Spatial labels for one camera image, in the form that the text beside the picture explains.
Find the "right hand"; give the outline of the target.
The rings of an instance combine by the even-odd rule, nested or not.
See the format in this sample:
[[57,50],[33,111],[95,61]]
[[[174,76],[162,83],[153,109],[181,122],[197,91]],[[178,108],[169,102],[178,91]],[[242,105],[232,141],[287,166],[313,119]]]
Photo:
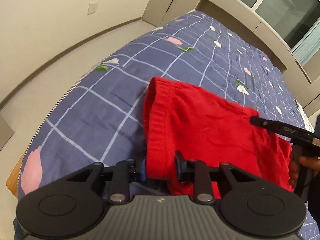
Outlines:
[[[307,167],[313,171],[313,176],[315,177],[319,173],[319,159],[316,157],[299,157],[300,165]],[[289,163],[289,184],[294,187],[298,179],[298,166],[292,160]]]

